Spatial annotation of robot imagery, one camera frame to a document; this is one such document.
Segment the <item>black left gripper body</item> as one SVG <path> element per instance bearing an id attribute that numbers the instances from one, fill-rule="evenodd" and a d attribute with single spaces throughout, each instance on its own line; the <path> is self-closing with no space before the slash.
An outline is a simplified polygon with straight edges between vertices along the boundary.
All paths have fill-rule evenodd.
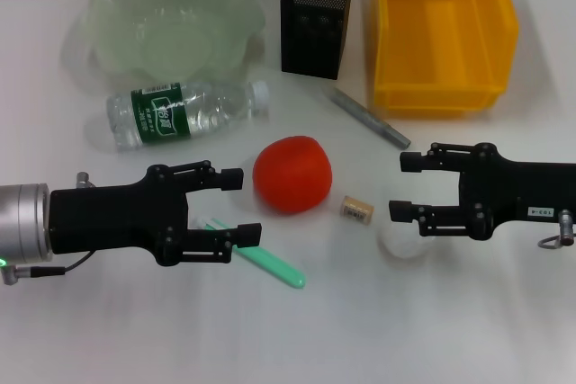
<path id="1" fill-rule="evenodd" d="M 56 255 L 136 247 L 161 266 L 181 262 L 188 204 L 175 169 L 153 165 L 136 183 L 55 190 L 49 241 Z"/>

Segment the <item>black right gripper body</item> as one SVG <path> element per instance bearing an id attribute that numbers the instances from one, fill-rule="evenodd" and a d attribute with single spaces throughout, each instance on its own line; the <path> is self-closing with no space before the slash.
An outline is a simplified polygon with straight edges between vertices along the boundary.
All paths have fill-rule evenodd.
<path id="1" fill-rule="evenodd" d="M 475 240 L 490 239 L 510 221 L 553 223 L 560 240 L 573 240 L 575 165 L 512 161 L 495 145 L 480 143 L 460 174 L 459 204 Z"/>

